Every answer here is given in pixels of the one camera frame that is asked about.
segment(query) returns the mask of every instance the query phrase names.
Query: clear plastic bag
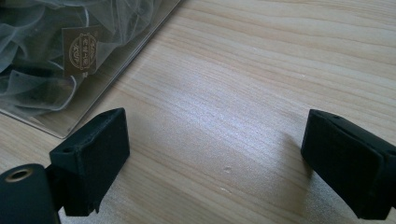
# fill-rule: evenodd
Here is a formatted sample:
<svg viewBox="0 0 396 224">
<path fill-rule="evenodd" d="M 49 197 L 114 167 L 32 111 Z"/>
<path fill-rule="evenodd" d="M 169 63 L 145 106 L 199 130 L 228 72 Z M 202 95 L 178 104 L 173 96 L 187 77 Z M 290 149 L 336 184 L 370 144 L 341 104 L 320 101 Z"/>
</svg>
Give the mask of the clear plastic bag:
<svg viewBox="0 0 396 224">
<path fill-rule="evenodd" d="M 0 106 L 25 117 L 64 109 L 85 76 L 94 74 L 114 49 L 133 41 L 150 25 L 160 3 L 0 0 Z M 92 59 L 87 61 L 93 66 L 87 72 L 82 71 L 80 54 L 91 44 L 93 34 L 72 37 L 77 51 L 70 47 L 68 54 L 64 41 L 67 30 L 92 27 L 99 33 L 94 39 Z M 66 59 L 70 56 L 72 60 L 73 53 L 81 64 L 77 70 L 67 72 Z"/>
</svg>

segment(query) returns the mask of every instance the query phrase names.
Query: printed label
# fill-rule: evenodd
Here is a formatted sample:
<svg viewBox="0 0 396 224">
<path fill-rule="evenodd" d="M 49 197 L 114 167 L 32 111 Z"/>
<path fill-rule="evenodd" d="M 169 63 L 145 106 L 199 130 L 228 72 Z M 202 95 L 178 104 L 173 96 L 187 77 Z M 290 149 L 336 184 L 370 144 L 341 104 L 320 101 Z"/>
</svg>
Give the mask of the printed label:
<svg viewBox="0 0 396 224">
<path fill-rule="evenodd" d="M 99 26 L 63 28 L 64 75 L 90 75 L 96 71 Z"/>
</svg>

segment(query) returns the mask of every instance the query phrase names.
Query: light wood grain surface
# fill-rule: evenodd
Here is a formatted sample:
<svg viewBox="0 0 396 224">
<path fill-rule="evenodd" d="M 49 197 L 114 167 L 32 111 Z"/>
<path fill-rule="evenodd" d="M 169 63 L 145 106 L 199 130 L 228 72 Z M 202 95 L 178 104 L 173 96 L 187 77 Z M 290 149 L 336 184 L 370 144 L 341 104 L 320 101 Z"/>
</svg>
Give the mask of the light wood grain surface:
<svg viewBox="0 0 396 224">
<path fill-rule="evenodd" d="M 300 146 L 310 108 L 396 145 L 396 1 L 186 0 L 85 121 L 115 107 L 131 157 L 99 214 L 63 223 L 373 223 Z M 49 165 L 61 140 L 0 124 L 0 172 Z"/>
</svg>

